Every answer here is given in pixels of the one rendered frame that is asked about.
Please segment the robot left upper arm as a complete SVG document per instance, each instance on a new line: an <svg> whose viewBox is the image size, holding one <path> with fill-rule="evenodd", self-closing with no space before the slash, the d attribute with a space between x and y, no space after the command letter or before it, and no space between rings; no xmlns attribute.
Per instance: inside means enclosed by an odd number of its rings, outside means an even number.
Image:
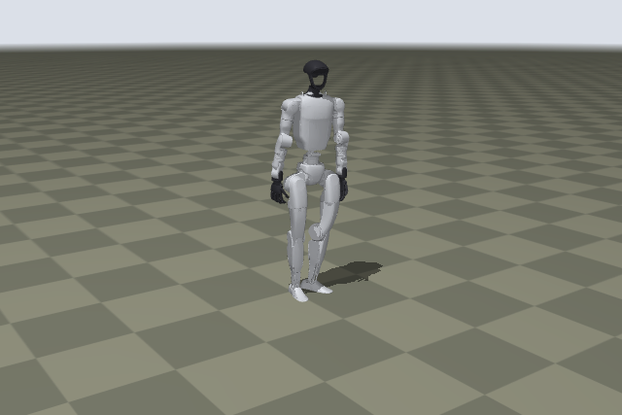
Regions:
<svg viewBox="0 0 622 415"><path fill-rule="evenodd" d="M341 98L332 97L334 102L332 126L333 140L336 144L344 144L349 141L349 134L343 130L344 127L344 108L345 103Z"/></svg>

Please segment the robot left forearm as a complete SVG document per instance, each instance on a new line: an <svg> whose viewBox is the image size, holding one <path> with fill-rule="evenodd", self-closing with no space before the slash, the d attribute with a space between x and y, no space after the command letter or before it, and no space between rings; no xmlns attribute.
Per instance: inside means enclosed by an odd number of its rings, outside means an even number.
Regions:
<svg viewBox="0 0 622 415"><path fill-rule="evenodd" d="M348 143L344 143L344 144L340 144L340 145L336 145L335 146L335 150L336 150L336 160L335 160L335 164L336 164L336 169L335 172L337 175L342 175L342 169L344 167L347 168L347 150L348 150Z"/></svg>

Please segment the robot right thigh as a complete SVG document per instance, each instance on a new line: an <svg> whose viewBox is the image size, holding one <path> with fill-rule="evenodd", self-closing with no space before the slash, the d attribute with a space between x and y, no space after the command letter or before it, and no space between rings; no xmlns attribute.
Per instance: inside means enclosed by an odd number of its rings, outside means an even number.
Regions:
<svg viewBox="0 0 622 415"><path fill-rule="evenodd" d="M290 193L288 208L291 219L291 235L293 242L297 238L305 241L305 223L308 206L307 187L304 181L303 172L296 172L285 178L284 189Z"/></svg>

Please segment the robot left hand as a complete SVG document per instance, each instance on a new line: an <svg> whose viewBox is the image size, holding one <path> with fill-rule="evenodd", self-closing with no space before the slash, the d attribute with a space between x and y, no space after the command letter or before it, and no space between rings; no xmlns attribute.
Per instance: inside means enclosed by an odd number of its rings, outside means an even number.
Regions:
<svg viewBox="0 0 622 415"><path fill-rule="evenodd" d="M344 167L342 169L342 175L338 175L340 181L340 198L339 201L342 201L345 198L345 195L348 193L348 186L345 178L347 177L347 168Z"/></svg>

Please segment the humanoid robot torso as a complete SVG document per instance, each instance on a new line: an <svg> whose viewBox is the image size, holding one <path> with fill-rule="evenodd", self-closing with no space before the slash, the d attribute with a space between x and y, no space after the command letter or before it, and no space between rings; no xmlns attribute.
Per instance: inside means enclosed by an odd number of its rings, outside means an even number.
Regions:
<svg viewBox="0 0 622 415"><path fill-rule="evenodd" d="M319 92L322 94L321 92ZM326 93L326 94L325 94ZM297 164L297 172L303 172L307 186L321 183L325 178L325 165L319 162L320 153L327 147L331 133L334 102L325 91L322 97L308 96L307 92L295 98L301 100L299 110L294 114L293 135L298 148L308 151L303 161Z"/></svg>

